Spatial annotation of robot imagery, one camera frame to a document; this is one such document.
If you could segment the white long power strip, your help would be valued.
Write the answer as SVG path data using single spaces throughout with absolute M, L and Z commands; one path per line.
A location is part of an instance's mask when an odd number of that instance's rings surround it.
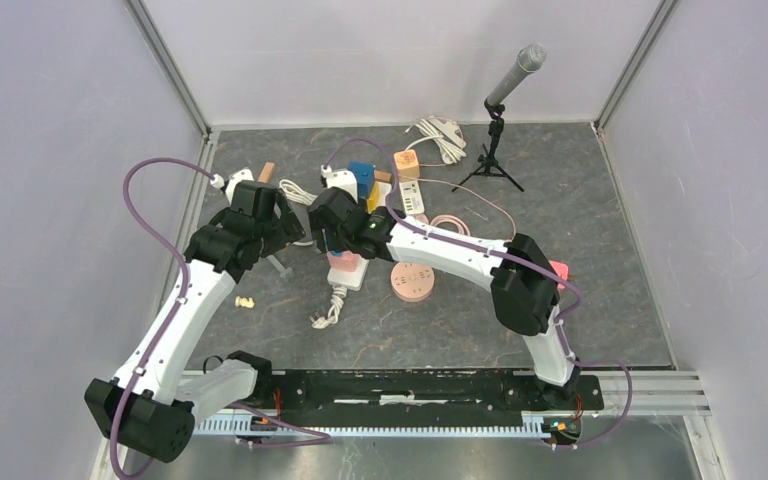
M 381 189 L 381 197 L 380 197 L 380 202 L 378 207 L 381 207 L 384 205 L 385 197 L 392 190 L 392 187 L 390 184 L 385 184 L 381 182 L 379 183 L 380 183 L 380 189 Z M 332 286 L 344 287 L 351 291 L 359 291 L 361 289 L 364 277 L 366 275 L 368 264 L 369 264 L 369 261 L 362 258 L 355 272 L 335 271 L 329 265 L 327 281 Z

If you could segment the pink round socket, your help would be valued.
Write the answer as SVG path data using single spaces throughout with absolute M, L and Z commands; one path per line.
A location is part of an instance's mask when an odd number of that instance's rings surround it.
M 407 303 L 417 303 L 431 295 L 435 273 L 426 265 L 398 262 L 391 270 L 390 283 L 397 298 Z

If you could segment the pink red plug adapter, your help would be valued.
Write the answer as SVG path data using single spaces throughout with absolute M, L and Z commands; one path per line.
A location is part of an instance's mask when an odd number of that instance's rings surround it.
M 555 271 L 556 275 L 562 279 L 561 282 L 557 283 L 557 289 L 559 291 L 563 291 L 566 289 L 566 284 L 569 280 L 569 266 L 563 262 L 550 260 L 549 261 L 550 266 Z

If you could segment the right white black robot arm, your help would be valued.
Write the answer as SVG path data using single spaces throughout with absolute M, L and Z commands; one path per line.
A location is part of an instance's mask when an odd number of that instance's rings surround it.
M 481 239 L 433 227 L 388 206 L 368 212 L 339 188 L 322 192 L 307 212 L 312 238 L 323 251 L 424 265 L 488 291 L 497 321 L 525 342 L 540 400 L 562 408 L 577 396 L 575 356 L 560 334 L 560 291 L 569 284 L 531 237 Z

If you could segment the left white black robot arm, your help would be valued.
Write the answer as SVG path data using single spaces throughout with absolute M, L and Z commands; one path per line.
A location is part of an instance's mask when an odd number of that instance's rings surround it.
M 191 237 L 176 285 L 133 355 L 112 379 L 92 380 L 84 394 L 112 445 L 164 463 L 183 452 L 201 421 L 237 400 L 262 407 L 274 394 L 270 362 L 242 352 L 180 382 L 207 324 L 243 274 L 305 234 L 273 185 L 234 181 L 226 195 L 228 206 Z

